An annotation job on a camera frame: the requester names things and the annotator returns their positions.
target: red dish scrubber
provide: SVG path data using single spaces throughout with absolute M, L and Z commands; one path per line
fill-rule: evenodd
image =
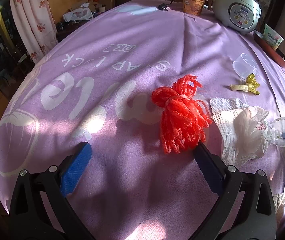
M 197 76 L 185 75 L 170 87 L 159 87 L 151 94 L 154 104 L 164 108 L 160 121 L 160 140 L 166 154 L 195 148 L 199 140 L 206 141 L 204 128 L 212 120 L 197 101 L 191 99 L 202 85 Z

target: rice cooker control panel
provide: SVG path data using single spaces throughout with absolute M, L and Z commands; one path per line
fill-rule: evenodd
M 253 25 L 255 16 L 247 7 L 235 4 L 230 9 L 230 21 L 242 29 L 249 29 Z

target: rice cooker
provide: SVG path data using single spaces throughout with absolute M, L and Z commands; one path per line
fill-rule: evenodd
M 261 15 L 257 0 L 213 0 L 212 9 L 224 26 L 242 35 L 255 29 Z

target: curtain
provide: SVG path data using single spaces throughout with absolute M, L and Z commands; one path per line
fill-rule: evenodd
M 10 0 L 20 37 L 37 64 L 58 44 L 56 27 L 47 0 Z

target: orange noodle cup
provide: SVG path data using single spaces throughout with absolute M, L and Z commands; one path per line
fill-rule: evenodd
M 183 11 L 188 14 L 200 15 L 205 0 L 183 0 Z

